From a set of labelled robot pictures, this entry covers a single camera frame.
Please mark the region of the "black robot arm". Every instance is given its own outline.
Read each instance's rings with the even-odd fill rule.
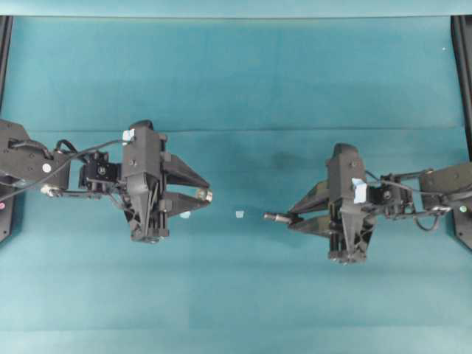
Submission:
[[[419,182],[418,190],[404,184],[414,179]],[[414,205],[416,192],[421,194],[422,211]],[[285,214],[267,212],[264,218],[286,223],[294,231],[326,237],[330,241],[329,259],[357,263],[366,259],[379,215],[392,220],[412,218],[423,231],[433,231],[440,217],[453,210],[457,237],[472,248],[470,204],[472,163],[377,178],[366,171],[355,147],[337,144],[327,161],[327,180],[319,182]],[[326,215],[302,218],[303,214],[323,210]],[[422,225],[420,219],[424,217],[434,219],[432,227]]]
[[[167,137],[152,122],[133,124],[123,139],[77,151],[67,140],[54,150],[30,139],[23,126],[0,120],[0,224],[10,233],[14,196],[38,187],[49,197],[98,199],[108,196],[125,213],[131,239],[155,243],[169,235],[168,218],[206,207],[209,183],[165,149]],[[123,144],[121,163],[110,162],[100,149]],[[69,190],[70,164],[82,163],[79,190]],[[196,197],[168,192],[168,184],[197,187]]]

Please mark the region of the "wire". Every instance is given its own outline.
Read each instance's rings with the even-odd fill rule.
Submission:
[[[95,145],[95,146],[89,147],[88,149],[82,150],[78,153],[74,153],[66,161],[64,161],[62,164],[60,164],[55,170],[51,171],[47,176],[44,176],[43,178],[40,178],[37,181],[35,181],[35,182],[19,189],[19,190],[16,190],[15,192],[11,192],[11,193],[8,193],[6,195],[3,195],[2,197],[0,197],[0,202],[1,201],[6,201],[7,199],[12,198],[15,195],[26,192],[27,190],[33,188],[34,186],[37,186],[38,184],[42,184],[42,183],[46,182],[48,179],[53,177],[54,174],[58,173],[59,171],[63,170],[64,168],[66,168],[66,166],[69,165],[72,162],[72,160],[74,160],[74,159],[79,159],[81,156],[84,156],[87,153],[90,153],[90,152],[95,151],[95,150],[102,149],[106,146],[113,145],[113,144],[121,144],[123,142],[128,142],[128,141],[121,140],[121,139],[111,140],[109,142],[104,142],[103,144],[100,144],[100,145]]]
[[[376,175],[374,175],[372,172],[366,170],[366,174],[368,174],[369,176],[371,176],[373,179],[375,179],[376,181],[379,181],[380,182],[380,179],[379,177],[377,177]]]
[[[69,151],[64,151],[64,150],[61,150],[60,149],[60,146],[64,144],[65,146],[67,146],[67,148],[69,149]],[[62,139],[62,140],[59,140],[58,142],[56,142],[56,147],[54,149],[55,151],[60,151],[62,153],[78,153],[77,149],[75,148],[75,146],[69,141],[69,140],[66,140],[66,139]],[[81,157],[80,158],[81,162],[83,162],[84,164],[86,164],[88,161],[85,157]]]
[[[431,227],[424,227],[420,220],[418,220],[418,218],[414,218],[414,222],[417,224],[417,226],[422,229],[424,232],[432,232],[432,231],[436,231],[437,228],[439,227],[440,225],[440,216],[439,215],[436,215],[434,217],[434,222],[433,222],[433,226]]]
[[[48,160],[52,160],[52,155],[51,153],[49,152],[49,150],[47,150],[47,147],[40,143],[40,142],[37,142],[35,140],[21,140],[19,142],[14,142],[11,144],[11,147],[12,148],[22,148],[22,147],[29,147],[29,148],[34,148],[34,149],[39,149],[41,151],[43,151],[44,153],[44,156],[46,157],[46,159]]]
[[[422,194],[422,195],[444,196],[444,193],[442,193],[442,192],[424,192],[422,190],[416,190],[415,188],[411,188],[409,186],[406,186],[405,184],[401,184],[401,183],[394,182],[394,181],[387,181],[385,179],[379,179],[377,176],[375,176],[373,173],[371,173],[370,171],[367,171],[367,170],[366,170],[366,174],[368,174],[373,179],[375,179],[374,182],[367,182],[367,184],[370,185],[370,186],[378,184],[378,183],[388,184],[390,186],[395,186],[395,187],[401,188],[403,190],[408,190],[409,192],[419,193],[419,194]]]
[[[69,140],[66,140],[66,139],[62,139],[62,140],[59,140],[58,142],[56,142],[56,148],[55,150],[60,150],[60,146],[64,144],[65,146],[67,146],[69,148],[69,151],[73,152],[73,153],[78,153],[77,149],[75,148],[75,146],[69,141]]]

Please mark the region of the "teal tablecloth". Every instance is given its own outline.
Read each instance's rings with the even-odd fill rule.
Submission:
[[[107,200],[28,192],[0,246],[0,353],[469,353],[450,219],[381,221],[353,266],[261,219],[325,178],[336,142],[377,174],[468,159],[448,25],[17,18],[2,118],[79,148],[151,119],[215,199],[150,246]]]

